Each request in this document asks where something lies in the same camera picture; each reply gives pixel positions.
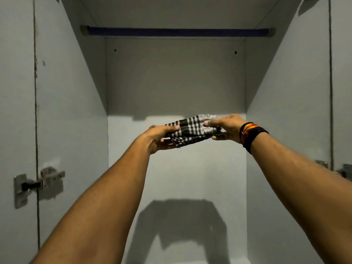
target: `cloth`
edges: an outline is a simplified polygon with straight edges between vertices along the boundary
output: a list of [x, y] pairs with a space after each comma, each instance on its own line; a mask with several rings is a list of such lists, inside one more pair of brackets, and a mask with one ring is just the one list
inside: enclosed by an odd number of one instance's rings
[[216, 119], [215, 115], [197, 115], [192, 118], [182, 119], [169, 123], [169, 126], [180, 126], [177, 132], [170, 133], [172, 143], [177, 147], [183, 147], [196, 142], [211, 138], [213, 135], [224, 135], [225, 131], [220, 127], [205, 127], [204, 121]]

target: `folded cloth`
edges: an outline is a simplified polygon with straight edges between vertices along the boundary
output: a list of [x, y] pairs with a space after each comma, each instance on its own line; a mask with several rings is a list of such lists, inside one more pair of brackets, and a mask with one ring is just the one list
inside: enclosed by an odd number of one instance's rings
[[177, 132], [170, 133], [172, 143], [177, 147], [194, 144], [211, 138], [213, 135], [223, 135], [224, 130], [220, 127], [205, 127], [204, 121], [216, 119], [215, 115], [197, 115], [192, 118], [182, 119], [169, 123], [169, 126], [180, 126]]

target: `bracelet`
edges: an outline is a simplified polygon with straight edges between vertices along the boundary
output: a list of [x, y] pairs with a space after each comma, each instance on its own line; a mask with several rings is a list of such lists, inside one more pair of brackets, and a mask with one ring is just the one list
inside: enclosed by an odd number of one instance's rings
[[254, 139], [258, 136], [259, 133], [265, 132], [269, 134], [264, 128], [254, 124], [253, 122], [248, 122], [242, 125], [240, 128], [240, 140], [243, 147], [251, 153], [251, 146]]

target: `hanging rod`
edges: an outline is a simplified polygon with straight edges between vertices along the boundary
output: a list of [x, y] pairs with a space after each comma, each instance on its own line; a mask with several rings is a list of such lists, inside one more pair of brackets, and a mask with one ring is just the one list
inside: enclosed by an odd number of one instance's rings
[[166, 29], [166, 28], [104, 28], [81, 26], [83, 35], [137, 37], [273, 37], [276, 28], [264, 29]]

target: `skin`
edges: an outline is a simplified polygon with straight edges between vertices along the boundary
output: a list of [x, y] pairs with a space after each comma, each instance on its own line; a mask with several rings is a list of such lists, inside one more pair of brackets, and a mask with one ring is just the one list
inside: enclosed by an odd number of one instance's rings
[[[227, 131], [213, 140], [240, 143], [239, 115], [205, 122]], [[140, 135], [66, 213], [37, 256], [39, 263], [120, 263], [142, 196], [150, 155], [173, 149], [163, 139], [179, 126], [152, 126]], [[352, 183], [260, 133], [251, 153], [272, 189], [325, 263], [352, 263]]]

